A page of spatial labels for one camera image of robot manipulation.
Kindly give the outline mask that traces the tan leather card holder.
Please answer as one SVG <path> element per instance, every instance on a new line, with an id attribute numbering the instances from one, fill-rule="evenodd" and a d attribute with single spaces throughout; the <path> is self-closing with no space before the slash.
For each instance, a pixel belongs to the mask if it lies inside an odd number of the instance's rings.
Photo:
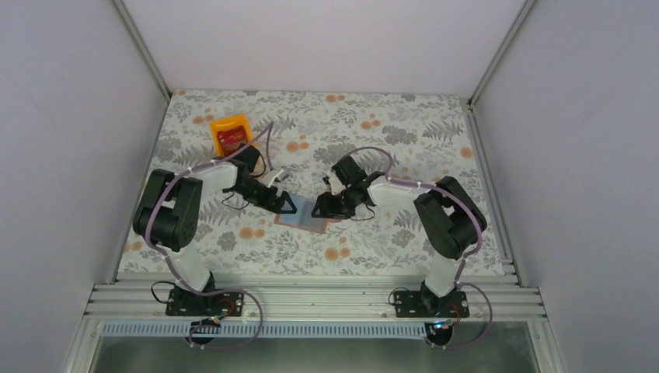
<path id="1" fill-rule="evenodd" d="M 277 214 L 274 224 L 296 228 L 306 232 L 324 234 L 330 220 L 327 218 L 314 218 L 312 216 L 315 201 L 296 195 L 291 195 L 291 199 L 297 208 L 297 212 L 295 214 Z"/>

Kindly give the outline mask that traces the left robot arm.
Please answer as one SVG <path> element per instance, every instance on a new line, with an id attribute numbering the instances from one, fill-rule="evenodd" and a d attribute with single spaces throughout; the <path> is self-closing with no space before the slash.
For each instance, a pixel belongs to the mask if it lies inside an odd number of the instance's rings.
<path id="1" fill-rule="evenodd" d="M 177 289 L 197 297 L 215 293 L 211 270 L 194 247 L 202 200 L 215 192 L 238 194 L 275 214 L 298 211 L 289 193 L 251 175 L 255 165 L 236 152 L 181 173 L 151 171 L 133 217 L 133 231 L 164 256 Z"/>

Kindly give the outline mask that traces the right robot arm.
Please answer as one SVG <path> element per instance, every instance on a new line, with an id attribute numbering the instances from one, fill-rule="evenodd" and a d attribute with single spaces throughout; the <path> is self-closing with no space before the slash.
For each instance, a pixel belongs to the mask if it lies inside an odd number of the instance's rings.
<path id="1" fill-rule="evenodd" d="M 467 256 L 480 249 L 487 227 L 483 213 L 456 179 L 446 176 L 431 184 L 394 179 L 384 172 L 367 174 L 347 155 L 323 180 L 330 190 L 317 197 L 314 218 L 351 219 L 359 206 L 417 213 L 434 250 L 420 299 L 428 309 L 448 303 L 458 289 Z"/>

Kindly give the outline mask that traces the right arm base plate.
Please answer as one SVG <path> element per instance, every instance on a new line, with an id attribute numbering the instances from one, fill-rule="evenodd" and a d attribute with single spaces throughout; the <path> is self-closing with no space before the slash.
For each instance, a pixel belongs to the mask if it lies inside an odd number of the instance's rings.
<path id="1" fill-rule="evenodd" d="M 467 318 L 469 303 L 464 291 L 452 291 L 444 297 L 421 291 L 397 290 L 392 303 L 399 318 Z"/>

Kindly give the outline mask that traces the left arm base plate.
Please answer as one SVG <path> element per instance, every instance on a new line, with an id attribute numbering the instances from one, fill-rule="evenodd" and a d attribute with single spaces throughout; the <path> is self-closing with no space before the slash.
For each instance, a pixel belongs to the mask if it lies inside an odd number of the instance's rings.
<path id="1" fill-rule="evenodd" d="M 224 292 L 202 297 L 180 288 L 169 292 L 165 314 L 167 316 L 241 316 L 244 294 Z"/>

